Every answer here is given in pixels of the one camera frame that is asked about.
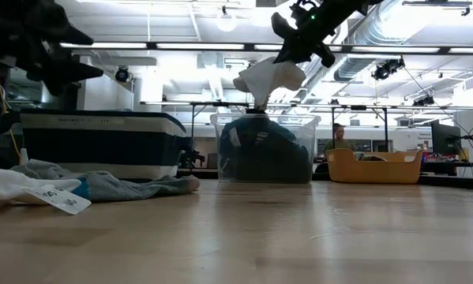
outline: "white towel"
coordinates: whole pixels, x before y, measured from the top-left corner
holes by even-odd
[[[294,62],[273,64],[275,57],[266,58],[239,73],[233,80],[241,92],[249,92],[254,97],[255,108],[265,110],[271,93],[280,87],[298,91],[306,79],[305,73]]]
[[[40,188],[44,185],[54,185],[60,189],[72,192],[81,185],[81,181],[73,179],[57,181],[37,180],[12,170],[0,170],[0,207],[11,200],[27,204],[47,204],[22,190],[24,187]]]

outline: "computer monitor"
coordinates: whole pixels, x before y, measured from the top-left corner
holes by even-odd
[[[439,121],[431,123],[433,151],[436,154],[459,154],[460,129],[455,126],[441,125]]]

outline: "table surface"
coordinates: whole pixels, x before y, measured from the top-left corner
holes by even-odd
[[[461,161],[454,161],[454,162],[438,162],[438,161],[430,161],[424,162],[423,165],[432,165],[432,166],[473,166],[473,163],[470,162],[461,162]]]
[[[0,209],[0,283],[473,283],[473,191],[218,184]]]

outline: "ceiling light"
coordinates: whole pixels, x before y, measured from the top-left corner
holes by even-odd
[[[268,103],[267,107],[292,107],[291,103]]]
[[[157,48],[164,50],[243,50],[244,47],[231,43],[157,43]]]
[[[61,43],[61,47],[73,49],[146,49],[147,43],[93,43],[92,45],[78,45]]]
[[[182,125],[184,126],[191,126],[192,124],[194,125],[211,125],[211,123],[203,123],[203,122],[182,122]]]
[[[399,108],[402,110],[441,110],[439,106],[400,106]]]
[[[231,32],[236,28],[236,16],[234,14],[220,13],[216,19],[217,28],[222,32]]]
[[[393,53],[393,54],[414,54],[414,53],[437,53],[440,47],[353,47],[353,52],[366,53]]]
[[[256,44],[253,46],[256,50],[281,50],[281,44]]]
[[[244,67],[247,67],[249,65],[248,60],[241,58],[224,58],[223,63],[225,65],[232,65],[232,67],[234,67],[234,65],[241,65]]]
[[[401,59],[399,55],[392,54],[348,54],[349,58],[361,58],[361,59]]]
[[[329,49],[332,51],[332,52],[340,52],[341,51],[341,46],[329,46]]]
[[[146,105],[156,106],[190,106],[189,102],[141,102]]]
[[[449,53],[464,53],[464,54],[473,54],[473,48],[469,47],[456,47],[449,50]]]
[[[212,6],[212,5],[219,5],[223,3],[225,6],[229,7],[237,7],[241,3],[236,1],[230,2],[221,2],[221,1],[213,1],[213,0],[202,0],[202,1],[188,1],[188,0],[163,0],[163,1],[156,1],[156,0],[77,0],[79,3],[103,3],[103,4],[142,4],[142,5],[180,5],[184,6],[185,4],[193,4],[196,6],[205,5],[205,6]]]

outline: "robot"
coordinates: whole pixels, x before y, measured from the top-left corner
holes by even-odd
[[[94,43],[71,26],[54,0],[0,1],[0,59],[13,58],[29,80],[42,80],[52,95],[62,95],[73,82],[103,75],[103,70],[81,64],[60,42]]]
[[[275,63],[288,60],[294,63],[309,62],[312,54],[318,55],[325,67],[335,63],[335,56],[329,47],[322,43],[327,36],[334,36],[336,27],[355,11],[367,15],[370,5],[384,0],[324,0],[317,6],[311,0],[298,0],[291,6],[292,18],[298,29],[292,28],[278,13],[272,15],[273,31],[284,39],[282,50]],[[306,10],[303,6],[312,5]]]

